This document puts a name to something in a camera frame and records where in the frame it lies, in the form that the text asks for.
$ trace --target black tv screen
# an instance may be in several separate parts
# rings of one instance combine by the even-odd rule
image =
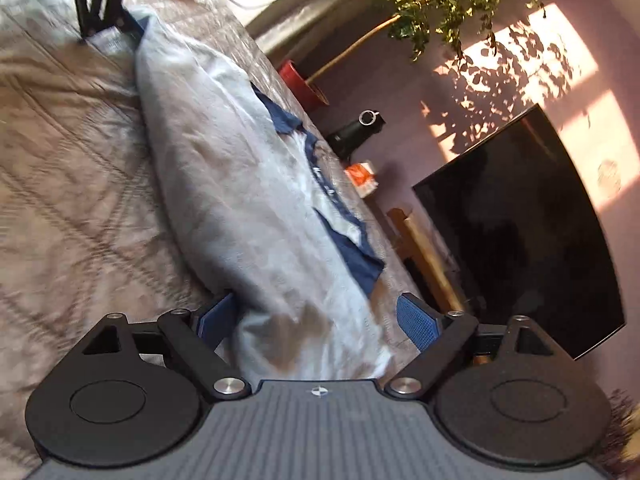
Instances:
[[[539,106],[414,191],[458,264],[480,322],[532,317],[574,358],[624,326],[600,223]]]

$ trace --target bed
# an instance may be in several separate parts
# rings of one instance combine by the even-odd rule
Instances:
[[[221,0],[126,0],[223,52],[318,133]],[[150,160],[130,38],[78,42],[73,0],[0,0],[0,470],[25,476],[38,457],[24,425],[33,388],[104,314],[130,322],[222,295],[192,274],[174,242]],[[398,327],[415,288],[324,140],[316,153],[386,262],[371,308],[396,369],[417,350]]]

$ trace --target blue cloth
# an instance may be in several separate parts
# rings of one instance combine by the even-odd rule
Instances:
[[[353,213],[349,211],[347,206],[345,206],[344,202],[340,199],[340,196],[331,181],[322,174],[322,170],[318,167],[318,158],[315,154],[318,138],[304,128],[300,118],[297,118],[290,112],[283,110],[265,94],[260,92],[254,85],[252,86],[255,94],[258,96],[258,99],[260,99],[265,108],[267,108],[271,121],[273,121],[273,126],[279,134],[290,135],[293,131],[299,131],[306,135],[305,155],[309,162],[309,169],[311,170],[314,179],[323,190],[325,196],[338,210],[342,218],[349,221],[359,229],[361,241],[358,246],[344,234],[336,232],[331,227],[331,224],[329,224],[327,219],[316,210],[316,213],[318,213],[318,217],[327,230],[328,235],[331,237],[336,248],[342,255],[342,259],[347,265],[353,279],[356,280],[362,291],[367,297],[369,297],[373,292],[373,287],[375,286],[376,281],[385,268],[385,263],[383,260],[378,258],[376,253],[373,251],[373,248],[369,243],[369,239],[367,238],[367,230],[364,222],[357,219]]]
[[[200,318],[196,334],[215,350],[236,328],[239,312],[238,298],[231,292]]]

